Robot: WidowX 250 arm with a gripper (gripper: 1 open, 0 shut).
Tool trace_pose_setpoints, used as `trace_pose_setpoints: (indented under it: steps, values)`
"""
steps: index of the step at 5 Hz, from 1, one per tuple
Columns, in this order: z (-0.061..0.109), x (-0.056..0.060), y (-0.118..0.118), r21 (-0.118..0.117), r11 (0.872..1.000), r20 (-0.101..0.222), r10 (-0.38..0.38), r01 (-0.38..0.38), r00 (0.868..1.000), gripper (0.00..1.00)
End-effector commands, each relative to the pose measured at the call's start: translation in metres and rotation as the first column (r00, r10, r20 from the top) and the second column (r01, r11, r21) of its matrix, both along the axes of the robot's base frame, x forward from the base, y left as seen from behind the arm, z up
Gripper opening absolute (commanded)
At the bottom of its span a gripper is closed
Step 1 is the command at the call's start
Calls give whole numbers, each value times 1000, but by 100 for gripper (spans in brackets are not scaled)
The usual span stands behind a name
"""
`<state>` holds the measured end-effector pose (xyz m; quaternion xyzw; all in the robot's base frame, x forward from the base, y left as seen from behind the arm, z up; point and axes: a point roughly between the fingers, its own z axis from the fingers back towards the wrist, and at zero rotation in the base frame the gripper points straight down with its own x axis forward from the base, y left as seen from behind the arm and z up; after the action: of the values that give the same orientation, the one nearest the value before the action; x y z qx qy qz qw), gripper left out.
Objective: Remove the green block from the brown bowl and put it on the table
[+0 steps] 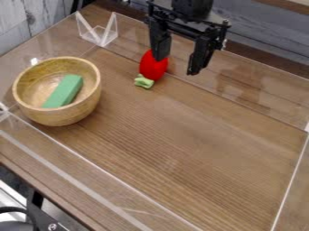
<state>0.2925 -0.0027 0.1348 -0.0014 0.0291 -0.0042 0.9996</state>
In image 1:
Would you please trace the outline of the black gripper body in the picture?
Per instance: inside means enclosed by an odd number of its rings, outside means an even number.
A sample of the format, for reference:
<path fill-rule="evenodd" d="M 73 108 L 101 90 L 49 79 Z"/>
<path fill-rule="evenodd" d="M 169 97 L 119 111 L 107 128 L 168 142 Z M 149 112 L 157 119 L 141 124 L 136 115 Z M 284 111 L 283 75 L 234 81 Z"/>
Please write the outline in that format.
<path fill-rule="evenodd" d="M 212 11 L 214 0 L 147 0 L 147 24 L 151 18 L 167 24 L 168 32 L 195 40 L 205 36 L 222 50 L 231 23 Z"/>

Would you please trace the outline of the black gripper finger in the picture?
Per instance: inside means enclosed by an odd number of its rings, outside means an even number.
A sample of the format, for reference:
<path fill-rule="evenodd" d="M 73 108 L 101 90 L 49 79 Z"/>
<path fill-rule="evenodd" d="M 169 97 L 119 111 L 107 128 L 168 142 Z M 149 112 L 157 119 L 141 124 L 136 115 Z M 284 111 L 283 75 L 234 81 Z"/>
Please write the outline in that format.
<path fill-rule="evenodd" d="M 148 22 L 148 27 L 153 59 L 156 61 L 160 61 L 168 56 L 171 47 L 171 36 L 167 30 L 167 24 L 161 21 L 155 20 L 155 18 L 151 18 Z"/>
<path fill-rule="evenodd" d="M 195 40 L 193 51 L 189 55 L 187 68 L 188 75 L 196 75 L 200 72 L 200 70 L 207 66 L 214 54 L 214 50 L 215 47 L 212 40 L 205 36 L 200 36 Z"/>

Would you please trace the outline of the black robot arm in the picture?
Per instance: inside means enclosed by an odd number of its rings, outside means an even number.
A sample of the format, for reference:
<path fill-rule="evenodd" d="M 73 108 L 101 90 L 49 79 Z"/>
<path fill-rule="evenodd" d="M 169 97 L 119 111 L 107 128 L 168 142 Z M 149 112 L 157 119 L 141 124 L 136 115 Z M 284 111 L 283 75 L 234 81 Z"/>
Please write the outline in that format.
<path fill-rule="evenodd" d="M 193 41 L 187 74 L 196 75 L 226 47 L 231 23 L 212 11 L 214 0 L 147 0 L 149 44 L 153 59 L 163 60 L 171 50 L 171 34 Z"/>

